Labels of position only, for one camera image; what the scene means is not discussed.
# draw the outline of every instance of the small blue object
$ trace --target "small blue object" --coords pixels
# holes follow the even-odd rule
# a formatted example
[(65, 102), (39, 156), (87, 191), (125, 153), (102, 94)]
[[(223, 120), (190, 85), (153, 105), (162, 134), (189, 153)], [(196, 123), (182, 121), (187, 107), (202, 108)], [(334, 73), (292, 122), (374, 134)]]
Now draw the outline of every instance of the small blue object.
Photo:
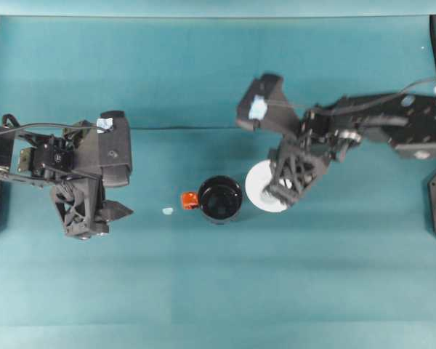
[(268, 110), (268, 104), (263, 96), (256, 95), (249, 111), (249, 119), (262, 120)]

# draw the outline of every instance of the small orange object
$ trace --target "small orange object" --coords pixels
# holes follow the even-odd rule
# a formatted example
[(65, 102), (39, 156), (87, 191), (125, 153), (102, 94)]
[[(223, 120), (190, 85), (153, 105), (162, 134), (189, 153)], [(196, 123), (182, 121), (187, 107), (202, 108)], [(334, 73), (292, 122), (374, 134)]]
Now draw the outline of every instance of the small orange object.
[(181, 203), (183, 209), (196, 209), (198, 208), (198, 196), (193, 191), (181, 194)]

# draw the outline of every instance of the white plate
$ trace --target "white plate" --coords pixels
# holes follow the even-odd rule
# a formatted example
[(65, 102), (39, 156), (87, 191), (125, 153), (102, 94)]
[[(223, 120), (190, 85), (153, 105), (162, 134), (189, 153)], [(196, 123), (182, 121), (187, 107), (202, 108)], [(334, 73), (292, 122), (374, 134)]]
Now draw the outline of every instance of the white plate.
[(246, 177), (246, 193), (249, 200), (259, 209), (266, 212), (282, 212), (287, 210), (287, 205), (264, 192), (265, 187), (270, 181), (270, 160), (260, 161), (258, 164), (255, 164)]

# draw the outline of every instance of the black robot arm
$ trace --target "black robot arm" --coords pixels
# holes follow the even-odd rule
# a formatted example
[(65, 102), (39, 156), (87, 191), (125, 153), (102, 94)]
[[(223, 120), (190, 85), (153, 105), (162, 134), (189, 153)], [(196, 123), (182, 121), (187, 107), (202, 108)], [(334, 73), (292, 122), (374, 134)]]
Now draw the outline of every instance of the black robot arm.
[[(108, 233), (108, 223), (132, 211), (105, 199), (105, 189), (129, 184), (132, 171), (129, 124), (124, 112), (109, 111), (97, 125), (81, 121), (66, 126), (60, 137), (28, 132), (7, 114), (0, 125), (0, 182), (18, 182), (43, 188), (51, 199), (66, 236), (88, 239)], [(15, 139), (30, 147), (20, 150), (18, 173), (11, 173)]]
[(238, 105), (236, 123), (282, 134), (278, 148), (269, 152), (272, 179), (266, 191), (287, 206), (363, 139), (388, 143), (403, 158), (436, 157), (436, 97), (343, 97), (308, 108), (299, 118), (282, 86), (283, 78), (273, 74), (255, 79)]

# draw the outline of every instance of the screw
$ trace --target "screw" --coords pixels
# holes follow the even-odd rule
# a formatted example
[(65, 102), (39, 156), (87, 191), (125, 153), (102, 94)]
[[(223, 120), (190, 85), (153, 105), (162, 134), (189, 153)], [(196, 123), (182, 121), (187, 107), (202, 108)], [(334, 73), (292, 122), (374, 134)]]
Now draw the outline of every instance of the screw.
[(116, 159), (118, 157), (118, 153), (116, 153), (115, 151), (109, 151), (108, 156)]

